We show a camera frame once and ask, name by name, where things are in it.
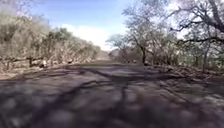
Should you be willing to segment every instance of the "cloud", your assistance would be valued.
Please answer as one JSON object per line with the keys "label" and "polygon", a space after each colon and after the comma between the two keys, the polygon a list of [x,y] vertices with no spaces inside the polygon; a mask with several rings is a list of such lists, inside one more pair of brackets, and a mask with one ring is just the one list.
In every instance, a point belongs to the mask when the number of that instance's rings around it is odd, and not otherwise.
{"label": "cloud", "polygon": [[110,34],[105,29],[91,26],[76,27],[70,24],[62,24],[61,27],[67,28],[74,36],[93,42],[94,45],[100,46],[102,50],[111,50],[111,47],[106,43]]}

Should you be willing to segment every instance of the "sky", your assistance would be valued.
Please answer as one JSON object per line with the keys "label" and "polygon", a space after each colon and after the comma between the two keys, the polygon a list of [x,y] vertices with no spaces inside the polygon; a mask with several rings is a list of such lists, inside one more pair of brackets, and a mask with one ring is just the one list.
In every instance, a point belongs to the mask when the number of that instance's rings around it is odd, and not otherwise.
{"label": "sky", "polygon": [[65,27],[101,49],[109,51],[105,41],[112,34],[125,33],[123,9],[131,0],[42,0],[32,11],[44,15],[53,27]]}

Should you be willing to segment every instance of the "dry vegetation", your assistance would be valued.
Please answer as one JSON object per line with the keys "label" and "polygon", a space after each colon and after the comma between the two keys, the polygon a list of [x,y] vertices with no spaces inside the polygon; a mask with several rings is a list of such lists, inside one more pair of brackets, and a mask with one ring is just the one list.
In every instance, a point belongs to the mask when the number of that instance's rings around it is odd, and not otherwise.
{"label": "dry vegetation", "polygon": [[47,19],[29,13],[29,0],[0,0],[0,73],[20,74],[37,68],[95,60],[102,54],[92,42],[65,28],[51,28]]}
{"label": "dry vegetation", "polygon": [[[169,10],[174,2],[178,8]],[[110,55],[120,62],[223,71],[223,5],[221,0],[140,0],[124,10],[128,30],[108,40],[118,48]]]}

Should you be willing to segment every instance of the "dirt road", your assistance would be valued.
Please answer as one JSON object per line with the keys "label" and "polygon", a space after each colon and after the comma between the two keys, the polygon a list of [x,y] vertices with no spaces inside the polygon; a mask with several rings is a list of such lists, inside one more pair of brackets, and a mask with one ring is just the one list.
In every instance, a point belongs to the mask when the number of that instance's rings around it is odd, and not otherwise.
{"label": "dirt road", "polygon": [[1,127],[224,127],[222,82],[100,63],[0,81]]}

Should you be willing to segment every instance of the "dirt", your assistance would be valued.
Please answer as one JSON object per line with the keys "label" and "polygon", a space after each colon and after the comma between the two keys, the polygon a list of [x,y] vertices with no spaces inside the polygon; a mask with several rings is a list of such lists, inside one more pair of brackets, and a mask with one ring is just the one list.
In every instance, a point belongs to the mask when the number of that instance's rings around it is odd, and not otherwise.
{"label": "dirt", "polygon": [[0,124],[16,128],[223,128],[224,79],[94,62],[0,81]]}

